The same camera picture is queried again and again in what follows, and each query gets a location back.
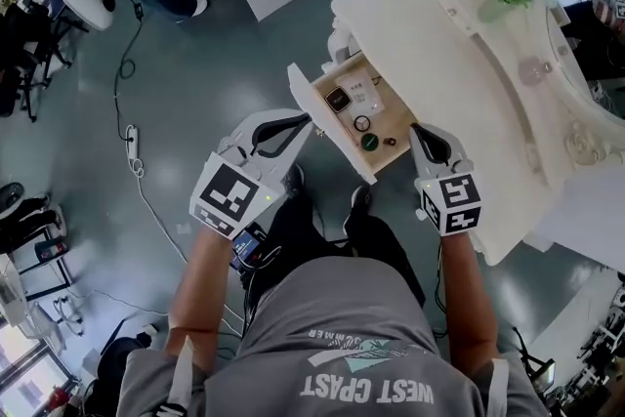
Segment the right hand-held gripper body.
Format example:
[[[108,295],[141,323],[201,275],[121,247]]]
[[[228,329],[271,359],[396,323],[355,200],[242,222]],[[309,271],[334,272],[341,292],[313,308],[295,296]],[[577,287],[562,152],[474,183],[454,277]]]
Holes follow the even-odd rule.
[[[440,236],[475,229],[479,225],[482,197],[474,172],[416,181],[421,211]]]

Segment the person's right forearm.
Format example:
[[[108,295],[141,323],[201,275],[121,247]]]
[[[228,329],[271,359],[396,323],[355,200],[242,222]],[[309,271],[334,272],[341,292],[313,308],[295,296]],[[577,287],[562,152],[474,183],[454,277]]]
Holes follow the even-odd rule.
[[[441,263],[451,363],[472,377],[499,356],[496,317],[469,236],[444,236]]]

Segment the person's left forearm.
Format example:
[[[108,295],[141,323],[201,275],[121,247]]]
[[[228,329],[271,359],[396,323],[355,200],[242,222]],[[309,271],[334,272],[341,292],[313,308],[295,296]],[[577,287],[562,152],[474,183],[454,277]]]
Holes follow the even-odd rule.
[[[205,372],[213,369],[217,358],[230,255],[228,239],[201,227],[168,315],[165,352],[178,355],[191,340],[193,363]]]

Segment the black square compact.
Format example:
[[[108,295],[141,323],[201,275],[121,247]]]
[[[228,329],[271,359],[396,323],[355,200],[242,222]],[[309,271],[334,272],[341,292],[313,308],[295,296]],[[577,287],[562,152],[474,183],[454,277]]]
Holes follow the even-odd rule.
[[[351,97],[341,86],[336,86],[329,91],[325,95],[324,100],[334,113],[342,112],[352,103]]]

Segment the black round device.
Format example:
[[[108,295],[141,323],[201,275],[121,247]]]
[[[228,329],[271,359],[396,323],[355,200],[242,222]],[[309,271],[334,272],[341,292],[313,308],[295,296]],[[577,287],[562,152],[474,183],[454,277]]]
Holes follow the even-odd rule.
[[[11,182],[0,187],[0,219],[14,211],[24,197],[21,183]]]

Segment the black shoe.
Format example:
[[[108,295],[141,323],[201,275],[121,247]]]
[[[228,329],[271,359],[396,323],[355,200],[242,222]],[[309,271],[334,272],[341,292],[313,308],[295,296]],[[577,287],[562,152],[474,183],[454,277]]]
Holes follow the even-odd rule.
[[[372,205],[370,185],[361,185],[356,188],[351,197],[351,210],[368,213]]]
[[[302,167],[294,163],[282,180],[286,195],[289,198],[298,196],[305,190],[305,177]]]

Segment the white power strip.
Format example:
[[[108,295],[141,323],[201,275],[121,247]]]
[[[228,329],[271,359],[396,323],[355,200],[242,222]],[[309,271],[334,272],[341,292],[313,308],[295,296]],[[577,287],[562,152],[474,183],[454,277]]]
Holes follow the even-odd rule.
[[[134,125],[128,125],[125,130],[126,156],[130,163],[138,159],[139,132]]]

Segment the black metal frame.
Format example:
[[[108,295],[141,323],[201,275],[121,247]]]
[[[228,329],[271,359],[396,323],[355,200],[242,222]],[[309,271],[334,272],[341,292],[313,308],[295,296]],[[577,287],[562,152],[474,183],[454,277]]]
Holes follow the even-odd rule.
[[[51,261],[40,263],[34,246],[37,242],[52,239],[61,240],[67,250]],[[71,276],[64,262],[68,252],[69,247],[61,236],[52,236],[49,229],[41,229],[12,254],[11,259],[19,274],[27,302],[57,294],[72,285]]]

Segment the large window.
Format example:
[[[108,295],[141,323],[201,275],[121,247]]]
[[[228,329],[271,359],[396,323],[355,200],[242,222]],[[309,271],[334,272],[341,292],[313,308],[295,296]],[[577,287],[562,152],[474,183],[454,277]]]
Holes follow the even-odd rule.
[[[38,417],[54,389],[73,377],[43,340],[27,339],[17,327],[0,327],[0,417]]]

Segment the red and black device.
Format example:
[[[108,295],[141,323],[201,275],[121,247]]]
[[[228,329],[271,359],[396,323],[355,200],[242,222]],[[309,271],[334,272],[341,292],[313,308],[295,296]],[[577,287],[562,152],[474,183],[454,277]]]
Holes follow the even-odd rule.
[[[61,240],[52,239],[37,242],[34,246],[34,250],[38,261],[40,263],[46,263],[63,254],[67,248]]]

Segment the black tripod stand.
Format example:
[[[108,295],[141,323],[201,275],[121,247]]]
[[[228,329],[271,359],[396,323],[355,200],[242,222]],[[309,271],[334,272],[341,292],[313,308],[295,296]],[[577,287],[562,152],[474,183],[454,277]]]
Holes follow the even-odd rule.
[[[543,396],[555,383],[556,362],[552,358],[541,360],[531,355],[518,328],[513,326],[512,330],[517,335],[521,344],[519,348],[521,363],[531,385],[539,396]]]

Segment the white paper card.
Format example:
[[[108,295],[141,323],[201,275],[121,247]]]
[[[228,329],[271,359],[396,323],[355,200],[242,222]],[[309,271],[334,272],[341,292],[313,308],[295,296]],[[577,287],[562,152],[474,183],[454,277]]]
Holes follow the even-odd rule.
[[[364,115],[372,117],[385,110],[384,103],[366,68],[361,67],[335,79],[350,97],[348,112],[352,118]]]

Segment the black trousers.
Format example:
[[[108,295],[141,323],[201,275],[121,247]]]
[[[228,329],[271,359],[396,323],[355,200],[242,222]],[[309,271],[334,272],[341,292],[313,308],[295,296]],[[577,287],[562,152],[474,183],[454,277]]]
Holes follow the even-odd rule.
[[[313,225],[313,203],[300,192],[287,199],[277,210],[262,248],[280,249],[275,259],[256,271],[249,291],[249,309],[256,307],[263,294],[277,285],[302,264],[325,257],[359,257],[380,261],[399,272],[420,305],[426,301],[423,289],[407,255],[391,228],[381,219],[368,214],[368,208],[354,208],[346,224],[348,243],[338,247],[327,241]]]

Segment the pink perfume bottle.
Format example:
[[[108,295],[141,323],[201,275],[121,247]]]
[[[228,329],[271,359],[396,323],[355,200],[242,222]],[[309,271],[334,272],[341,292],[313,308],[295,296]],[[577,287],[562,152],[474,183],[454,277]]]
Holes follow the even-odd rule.
[[[527,57],[519,61],[518,75],[521,83],[528,87],[537,86],[553,70],[549,62],[538,57]]]

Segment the wooden drawer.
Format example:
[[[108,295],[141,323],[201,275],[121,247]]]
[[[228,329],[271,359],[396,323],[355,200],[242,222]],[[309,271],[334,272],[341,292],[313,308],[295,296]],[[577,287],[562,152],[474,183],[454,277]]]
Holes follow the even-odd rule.
[[[357,118],[352,118],[348,109],[334,113],[324,100],[325,95],[338,86],[336,78],[361,67],[373,79],[385,110],[372,117]],[[356,54],[313,82],[294,63],[287,67],[287,74],[291,94],[299,108],[311,116],[318,134],[331,140],[370,185],[377,182],[376,175],[381,170],[409,151],[409,126],[416,118],[364,54]],[[375,151],[362,149],[360,138],[366,133],[379,137]],[[394,138],[396,145],[384,145],[385,138]]]

